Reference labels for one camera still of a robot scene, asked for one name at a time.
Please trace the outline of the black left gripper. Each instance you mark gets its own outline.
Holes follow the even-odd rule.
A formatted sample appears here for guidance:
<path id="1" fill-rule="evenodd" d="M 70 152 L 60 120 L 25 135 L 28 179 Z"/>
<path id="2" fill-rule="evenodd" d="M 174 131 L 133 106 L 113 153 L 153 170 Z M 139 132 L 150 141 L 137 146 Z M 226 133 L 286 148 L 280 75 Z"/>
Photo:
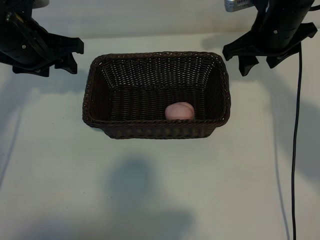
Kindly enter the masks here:
<path id="1" fill-rule="evenodd" d="M 77 74 L 73 53 L 84 53 L 83 41 L 78 37 L 49 33 L 34 20 L 29 23 L 31 25 L 17 15 L 0 18 L 0 62 L 13 66 L 15 74 L 49 77 L 52 65 L 55 69 Z"/>

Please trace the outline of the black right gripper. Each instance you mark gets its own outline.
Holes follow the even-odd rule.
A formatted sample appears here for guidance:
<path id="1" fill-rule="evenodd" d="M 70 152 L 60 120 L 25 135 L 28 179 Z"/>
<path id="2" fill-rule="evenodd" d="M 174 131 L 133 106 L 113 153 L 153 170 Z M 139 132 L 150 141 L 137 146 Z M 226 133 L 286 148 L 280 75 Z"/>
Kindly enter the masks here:
<path id="1" fill-rule="evenodd" d="M 314 23 L 302 23 L 313 0 L 254 0 L 258 10 L 251 30 L 223 47 L 228 61 L 238 56 L 238 69 L 243 77 L 259 63 L 255 56 L 267 56 L 270 69 L 287 56 L 283 54 L 306 38 L 313 38 L 318 29 Z"/>

